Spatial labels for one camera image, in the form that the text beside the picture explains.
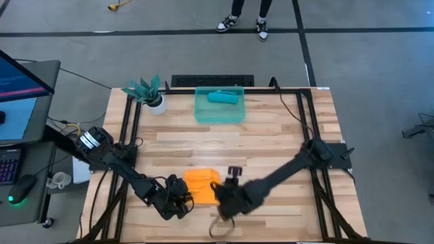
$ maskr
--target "yellow cable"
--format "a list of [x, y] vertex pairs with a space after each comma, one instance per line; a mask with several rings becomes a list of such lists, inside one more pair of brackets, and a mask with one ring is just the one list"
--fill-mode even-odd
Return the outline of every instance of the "yellow cable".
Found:
[[61, 130], [60, 130], [60, 133], [62, 133], [62, 131], [64, 130], [64, 129], [66, 129], [66, 128], [68, 128], [68, 127], [76, 127], [77, 128], [77, 135], [78, 136], [80, 136], [80, 132], [81, 132], [81, 130], [80, 130], [80, 127], [79, 127], [79, 125], [77, 125], [77, 124], [74, 124], [74, 123], [71, 123], [71, 124], [67, 124], [67, 125], [65, 125]]
[[125, 5], [125, 4], [129, 3], [130, 1], [131, 0], [127, 0], [127, 1], [124, 1], [124, 2], [119, 3], [119, 4], [110, 4], [108, 6], [108, 9], [111, 10], [111, 11], [116, 11], [118, 7], [120, 7], [122, 5]]

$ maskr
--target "green plant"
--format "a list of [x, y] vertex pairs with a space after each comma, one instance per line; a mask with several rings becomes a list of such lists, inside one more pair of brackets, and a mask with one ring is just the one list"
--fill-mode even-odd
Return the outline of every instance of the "green plant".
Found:
[[159, 101], [161, 97], [161, 94], [158, 92], [158, 87], [160, 86], [160, 78], [158, 75], [155, 75], [151, 80], [151, 85], [148, 85], [143, 78], [140, 78], [140, 84], [130, 80], [130, 85], [134, 89], [122, 88], [122, 91], [135, 97], [138, 102], [153, 104]]

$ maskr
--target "caster wheel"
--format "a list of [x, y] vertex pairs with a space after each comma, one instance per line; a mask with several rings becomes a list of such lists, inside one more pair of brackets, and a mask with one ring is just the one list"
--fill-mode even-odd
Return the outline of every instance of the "caster wheel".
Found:
[[42, 227], [49, 228], [54, 224], [54, 220], [52, 218], [47, 218], [45, 223], [42, 224]]

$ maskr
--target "white paper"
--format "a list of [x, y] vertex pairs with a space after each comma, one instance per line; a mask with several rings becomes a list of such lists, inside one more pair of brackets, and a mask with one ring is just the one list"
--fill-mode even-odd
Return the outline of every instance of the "white paper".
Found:
[[74, 184], [80, 184], [90, 180], [89, 165], [73, 157]]

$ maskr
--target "black floor line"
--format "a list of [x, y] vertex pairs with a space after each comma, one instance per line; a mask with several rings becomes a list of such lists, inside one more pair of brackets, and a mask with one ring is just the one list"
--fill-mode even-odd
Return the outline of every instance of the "black floor line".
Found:
[[309, 86], [316, 87], [317, 82], [315, 80], [315, 75], [313, 74], [313, 66], [311, 61], [311, 55], [309, 54], [309, 47], [307, 45], [306, 34], [304, 33], [303, 20], [301, 17], [300, 6], [298, 5], [298, 0], [292, 0], [292, 6], [294, 7], [294, 13], [296, 16], [298, 36], [300, 37], [300, 45], [303, 53], [304, 64], [306, 65], [307, 79]]
[[[270, 28], [270, 33], [298, 33], [295, 28]], [[254, 28], [231, 29], [225, 34], [256, 34]], [[0, 33], [0, 37], [129, 37], [129, 36], [153, 36], [153, 35], [216, 35], [215, 29], [201, 30], [116, 30], [116, 31], [68, 31], [50, 33]]]
[[3, 2], [3, 4], [1, 5], [1, 7], [0, 7], [0, 18], [1, 18], [1, 16], [3, 15], [3, 13], [5, 12], [6, 7], [7, 7], [7, 5], [10, 3], [10, 1], [11, 1], [11, 0], [5, 0], [5, 1]]
[[[300, 33], [429, 33], [434, 27], [393, 27], [393, 28], [270, 28], [272, 34]], [[225, 34], [255, 34], [255, 29], [231, 29]], [[66, 31], [66, 32], [27, 32], [27, 33], [0, 33], [0, 37], [129, 37], [153, 35], [214, 35], [214, 29], [197, 30], [115, 30], [115, 31]]]
[[306, 28], [305, 33], [419, 33], [434, 32], [434, 27], [391, 28]]

